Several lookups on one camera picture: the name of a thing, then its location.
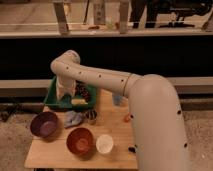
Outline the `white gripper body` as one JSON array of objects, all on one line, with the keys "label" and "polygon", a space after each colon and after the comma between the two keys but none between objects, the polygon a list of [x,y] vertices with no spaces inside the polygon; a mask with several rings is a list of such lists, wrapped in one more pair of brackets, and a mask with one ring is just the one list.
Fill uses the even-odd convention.
[{"label": "white gripper body", "polygon": [[65,94],[75,95],[76,81],[65,77],[56,78],[56,97],[61,100]]}]

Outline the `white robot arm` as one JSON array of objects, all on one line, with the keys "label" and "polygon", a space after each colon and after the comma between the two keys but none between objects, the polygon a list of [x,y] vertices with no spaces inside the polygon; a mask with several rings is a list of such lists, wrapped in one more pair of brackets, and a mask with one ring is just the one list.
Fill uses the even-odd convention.
[{"label": "white robot arm", "polygon": [[190,171],[180,100],[168,79],[83,66],[73,50],[54,59],[51,70],[63,87],[78,80],[128,99],[139,171]]}]

